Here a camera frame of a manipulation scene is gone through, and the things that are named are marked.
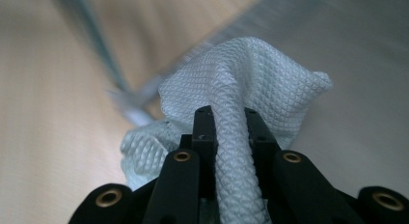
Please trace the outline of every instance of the screw hole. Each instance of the screw hole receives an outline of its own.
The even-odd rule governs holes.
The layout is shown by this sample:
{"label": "screw hole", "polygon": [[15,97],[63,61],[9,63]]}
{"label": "screw hole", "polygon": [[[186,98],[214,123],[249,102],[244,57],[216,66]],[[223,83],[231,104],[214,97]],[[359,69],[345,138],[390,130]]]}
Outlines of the screw hole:
{"label": "screw hole", "polygon": [[123,197],[123,193],[117,189],[109,189],[96,197],[95,203],[101,208],[107,208],[117,204]]}
{"label": "screw hole", "polygon": [[301,157],[298,154],[291,154],[291,153],[284,154],[283,158],[290,163],[301,162]]}
{"label": "screw hole", "polygon": [[202,140],[208,139],[207,135],[199,135],[198,137],[199,137],[199,139],[202,139]]}
{"label": "screw hole", "polygon": [[403,204],[396,197],[388,193],[376,192],[372,194],[372,198],[376,203],[386,209],[394,211],[401,211],[404,209]]}
{"label": "screw hole", "polygon": [[190,153],[187,152],[180,152],[177,154],[174,154],[174,160],[175,161],[179,161],[179,162],[184,162],[189,160],[191,157]]}

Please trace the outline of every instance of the table surface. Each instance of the table surface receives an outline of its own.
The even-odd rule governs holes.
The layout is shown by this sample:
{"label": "table surface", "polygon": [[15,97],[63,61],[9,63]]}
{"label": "table surface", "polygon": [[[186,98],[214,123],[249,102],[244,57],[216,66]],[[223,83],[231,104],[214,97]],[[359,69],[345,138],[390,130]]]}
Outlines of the table surface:
{"label": "table surface", "polygon": [[[259,0],[92,1],[139,88]],[[292,148],[350,195],[382,185],[409,197],[409,0],[269,3],[266,41],[335,85]],[[133,126],[101,68],[53,0],[0,0],[0,223],[68,222],[90,191],[125,183],[119,145]],[[158,101],[150,111],[162,117]]]}

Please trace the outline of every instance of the bolt hole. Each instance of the bolt hole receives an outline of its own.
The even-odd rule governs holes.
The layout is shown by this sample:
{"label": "bolt hole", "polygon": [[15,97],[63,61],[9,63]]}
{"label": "bolt hole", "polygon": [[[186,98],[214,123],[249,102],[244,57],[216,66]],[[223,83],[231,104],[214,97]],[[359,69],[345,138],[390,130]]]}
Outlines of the bolt hole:
{"label": "bolt hole", "polygon": [[208,139],[207,135],[199,135],[198,137],[199,137],[199,139],[202,139],[202,140]]}
{"label": "bolt hole", "polygon": [[388,193],[376,192],[372,194],[372,198],[376,203],[386,209],[394,211],[401,211],[404,209],[403,204],[396,197]]}
{"label": "bolt hole", "polygon": [[184,162],[189,160],[191,157],[190,153],[187,152],[180,152],[177,154],[174,154],[174,160],[179,161],[179,162]]}
{"label": "bolt hole", "polygon": [[290,163],[301,162],[301,157],[298,154],[291,154],[291,153],[284,154],[283,158]]}
{"label": "bolt hole", "polygon": [[102,197],[102,202],[110,203],[110,202],[114,201],[116,198],[117,198],[117,194],[108,193],[108,194],[105,194],[105,196]]}
{"label": "bolt hole", "polygon": [[177,219],[174,216],[166,215],[160,218],[160,224],[175,224]]}

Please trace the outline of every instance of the textured towel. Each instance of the textured towel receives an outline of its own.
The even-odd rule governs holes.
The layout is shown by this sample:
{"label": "textured towel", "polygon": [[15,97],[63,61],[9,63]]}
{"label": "textured towel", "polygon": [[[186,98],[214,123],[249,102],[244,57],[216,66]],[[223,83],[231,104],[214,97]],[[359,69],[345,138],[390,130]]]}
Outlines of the textured towel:
{"label": "textured towel", "polygon": [[244,107],[259,111],[283,149],[299,131],[312,99],[331,88],[266,42],[234,39],[192,59],[159,88],[166,116],[129,131],[122,168],[132,189],[158,176],[180,135],[192,133],[196,109],[211,105],[217,141],[216,189],[222,223],[269,223],[261,199]]}

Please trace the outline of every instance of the cloth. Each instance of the cloth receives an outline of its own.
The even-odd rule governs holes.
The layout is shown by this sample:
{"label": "cloth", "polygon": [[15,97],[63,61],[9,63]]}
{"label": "cloth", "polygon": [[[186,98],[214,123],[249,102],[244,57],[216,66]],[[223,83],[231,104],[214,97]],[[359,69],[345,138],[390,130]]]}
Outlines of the cloth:
{"label": "cloth", "polygon": [[159,88],[166,118],[129,131],[122,168],[136,189],[160,173],[180,135],[191,133],[196,109],[211,105],[219,143],[216,191],[222,223],[270,223],[248,143],[244,107],[257,110],[287,149],[309,103],[332,87],[324,72],[311,72],[255,38],[221,43],[181,66]]}

